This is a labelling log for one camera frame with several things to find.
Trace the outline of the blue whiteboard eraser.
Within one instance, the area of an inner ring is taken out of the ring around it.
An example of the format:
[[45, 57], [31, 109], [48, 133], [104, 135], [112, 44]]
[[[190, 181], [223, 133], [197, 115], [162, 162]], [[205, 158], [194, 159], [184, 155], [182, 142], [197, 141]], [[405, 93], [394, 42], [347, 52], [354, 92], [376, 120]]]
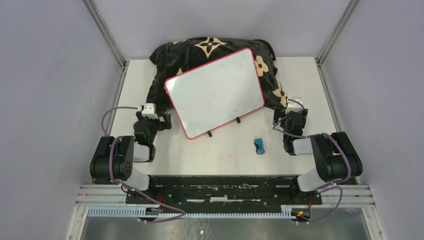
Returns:
[[254, 146], [257, 155], [263, 155], [265, 153], [264, 142], [261, 138], [254, 139]]

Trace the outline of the pink framed whiteboard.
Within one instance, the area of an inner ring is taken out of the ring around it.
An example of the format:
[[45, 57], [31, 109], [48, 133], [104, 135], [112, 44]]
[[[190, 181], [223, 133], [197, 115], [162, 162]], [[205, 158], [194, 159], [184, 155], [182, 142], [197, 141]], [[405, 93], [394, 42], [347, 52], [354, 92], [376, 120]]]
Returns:
[[164, 88], [190, 140], [265, 105], [250, 48], [171, 77]]

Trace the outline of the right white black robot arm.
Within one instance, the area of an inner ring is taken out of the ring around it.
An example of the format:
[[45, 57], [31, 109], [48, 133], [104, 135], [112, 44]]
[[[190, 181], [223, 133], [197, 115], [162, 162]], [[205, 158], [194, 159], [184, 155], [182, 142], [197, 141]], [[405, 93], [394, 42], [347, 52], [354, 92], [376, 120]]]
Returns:
[[362, 161], [344, 131], [303, 134], [307, 115], [307, 109], [286, 113], [277, 107], [273, 113], [272, 128], [283, 134], [285, 152], [290, 156], [313, 156], [314, 167], [295, 177], [290, 185], [289, 198], [296, 204], [307, 200], [309, 192], [323, 191], [363, 173]]

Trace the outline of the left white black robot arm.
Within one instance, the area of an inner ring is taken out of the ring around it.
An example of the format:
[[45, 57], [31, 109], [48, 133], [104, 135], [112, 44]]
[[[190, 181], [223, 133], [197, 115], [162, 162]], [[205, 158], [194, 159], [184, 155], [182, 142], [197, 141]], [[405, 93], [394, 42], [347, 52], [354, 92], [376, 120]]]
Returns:
[[158, 191], [150, 185], [150, 176], [133, 167], [135, 162], [151, 163], [156, 154], [154, 141], [159, 131], [172, 128], [171, 115], [157, 113], [157, 118], [136, 113], [133, 125], [134, 136], [124, 135], [112, 146], [113, 136], [100, 138], [89, 166], [89, 173], [95, 180], [110, 181], [110, 170], [119, 184], [129, 189], [138, 189], [138, 197], [149, 204], [156, 200]]

